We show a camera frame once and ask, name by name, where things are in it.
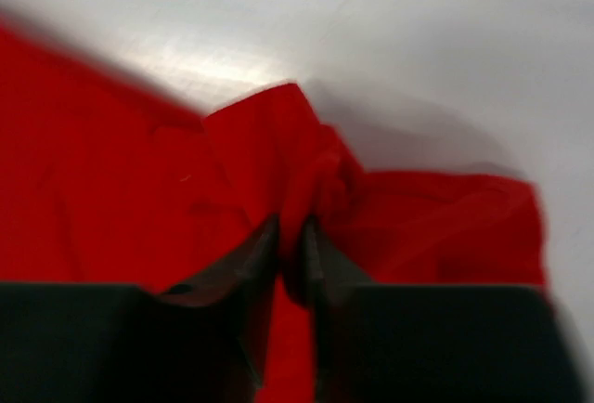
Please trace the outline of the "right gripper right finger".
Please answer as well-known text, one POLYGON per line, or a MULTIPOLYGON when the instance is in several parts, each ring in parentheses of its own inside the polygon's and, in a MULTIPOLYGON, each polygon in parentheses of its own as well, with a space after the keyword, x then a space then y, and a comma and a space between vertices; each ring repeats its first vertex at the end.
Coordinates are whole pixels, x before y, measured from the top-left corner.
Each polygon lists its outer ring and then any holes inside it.
POLYGON ((390 285, 315 219, 301 238, 318 402, 583 402, 557 319, 532 287, 390 285))

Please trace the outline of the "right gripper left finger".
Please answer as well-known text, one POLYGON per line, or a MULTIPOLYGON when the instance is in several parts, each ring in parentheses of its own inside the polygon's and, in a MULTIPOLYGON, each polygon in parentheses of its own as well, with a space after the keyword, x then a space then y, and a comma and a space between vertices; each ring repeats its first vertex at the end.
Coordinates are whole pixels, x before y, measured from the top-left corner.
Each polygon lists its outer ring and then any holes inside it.
POLYGON ((166 292, 5 282, 5 402, 251 402, 265 375, 278 220, 166 292))

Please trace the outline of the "red t shirt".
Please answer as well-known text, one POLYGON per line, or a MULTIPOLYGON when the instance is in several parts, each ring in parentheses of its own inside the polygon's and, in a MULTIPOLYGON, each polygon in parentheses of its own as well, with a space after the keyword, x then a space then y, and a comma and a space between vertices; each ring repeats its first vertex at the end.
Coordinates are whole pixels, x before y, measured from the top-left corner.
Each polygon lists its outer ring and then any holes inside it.
POLYGON ((270 215, 288 264, 314 215, 376 280, 547 281, 527 182, 371 171, 297 84, 202 116, 2 28, 3 279, 163 291, 270 215))

